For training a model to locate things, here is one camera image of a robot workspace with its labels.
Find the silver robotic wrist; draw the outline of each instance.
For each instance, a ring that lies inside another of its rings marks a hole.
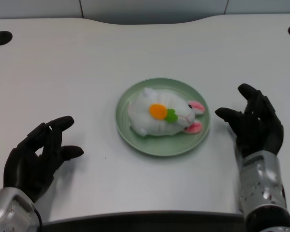
[[[239,204],[245,219],[255,210],[265,206],[279,207],[289,214],[279,160],[275,154],[259,151],[244,158],[240,181]]]
[[[290,227],[277,226],[277,227],[267,228],[260,232],[290,232]]]
[[[35,232],[39,221],[34,203],[21,190],[0,189],[0,232]]]

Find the white wall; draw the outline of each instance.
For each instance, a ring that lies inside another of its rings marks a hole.
[[[180,23],[213,15],[290,13],[290,0],[0,0],[0,18],[82,17],[115,24]]]
[[[0,18],[82,17],[79,0],[0,0]]]
[[[226,14],[290,13],[290,0],[229,0]]]

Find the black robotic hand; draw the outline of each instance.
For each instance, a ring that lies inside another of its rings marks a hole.
[[[284,130],[270,101],[250,85],[241,84],[238,90],[247,100],[244,113],[219,108],[216,114],[228,122],[237,135],[236,146],[244,158],[261,150],[277,155]]]
[[[65,116],[42,123],[30,132],[6,161],[3,187],[18,188],[36,202],[48,190],[63,162],[84,153],[77,146],[61,146],[62,132],[73,123],[71,116]],[[37,156],[35,152],[42,147],[42,154]]]

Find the green felt leaf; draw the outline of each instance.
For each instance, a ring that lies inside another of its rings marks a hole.
[[[175,110],[168,109],[168,114],[164,120],[166,120],[168,123],[176,122],[178,120],[178,116],[175,114]]]

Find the plate rim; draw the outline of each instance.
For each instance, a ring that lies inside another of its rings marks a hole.
[[[208,121],[209,121],[209,123],[208,123],[208,127],[207,127],[207,129],[206,129],[206,131],[205,131],[205,133],[203,134],[203,136],[200,138],[200,140],[196,143],[196,144],[194,144],[193,146],[191,146],[190,148],[187,148],[187,149],[185,149],[184,151],[181,151],[181,152],[177,152],[177,153],[171,153],[171,154],[168,154],[168,155],[157,155],[156,153],[152,153],[152,152],[147,152],[147,151],[144,151],[144,150],[141,150],[141,149],[139,149],[139,148],[137,148],[136,146],[134,146],[125,136],[124,136],[124,134],[122,133],[122,131],[119,129],[119,126],[118,126],[118,123],[117,123],[117,117],[116,117],[116,115],[117,115],[117,109],[118,109],[118,105],[119,105],[119,102],[121,101],[121,99],[122,99],[122,97],[123,97],[123,95],[129,90],[129,89],[131,89],[133,86],[135,86],[135,85],[138,85],[139,83],[142,83],[142,82],[145,82],[145,81],[149,81],[149,80],[154,80],[154,79],[165,79],[165,80],[172,80],[172,81],[177,81],[177,82],[181,82],[181,83],[183,83],[183,84],[185,84],[185,85],[187,85],[187,86],[189,86],[189,87],[191,87],[192,89],[194,89],[202,98],[203,98],[203,100],[204,100],[204,102],[205,102],[205,104],[206,104],[206,109],[208,110]],[[185,82],[182,82],[182,81],[179,81],[179,80],[176,80],[176,79],[172,79],[172,78],[165,78],[165,77],[156,77],[156,78],[148,78],[148,79],[145,79],[145,80],[143,80],[143,81],[139,81],[139,82],[137,82],[137,83],[135,83],[134,85],[132,85],[132,86],[130,86],[129,88],[127,88],[122,94],[121,94],[121,96],[120,96],[120,98],[119,98],[119,100],[117,101],[117,105],[116,105],[116,110],[115,110],[115,122],[116,122],[116,127],[117,127],[117,131],[119,132],[119,134],[120,134],[120,136],[125,140],[125,142],[126,143],[128,143],[131,147],[133,147],[134,149],[136,149],[136,150],[138,150],[138,151],[140,151],[140,152],[142,152],[142,153],[145,153],[145,154],[148,154],[148,155],[151,155],[151,156],[156,156],[156,157],[170,157],[170,156],[178,156],[178,155],[181,155],[181,154],[184,154],[184,153],[186,153],[186,152],[189,152],[189,151],[191,151],[192,149],[194,149],[197,145],[199,145],[205,138],[206,138],[206,136],[207,136],[207,134],[209,133],[209,129],[210,129],[210,125],[211,125],[211,123],[210,123],[210,121],[211,121],[211,114],[210,114],[210,111],[209,111],[209,107],[208,107],[208,104],[207,104],[207,102],[206,102],[206,100],[205,100],[205,98],[203,97],[203,95],[201,94],[201,93],[199,93],[194,87],[192,87],[191,85],[189,85],[189,84],[187,84],[187,83],[185,83]]]

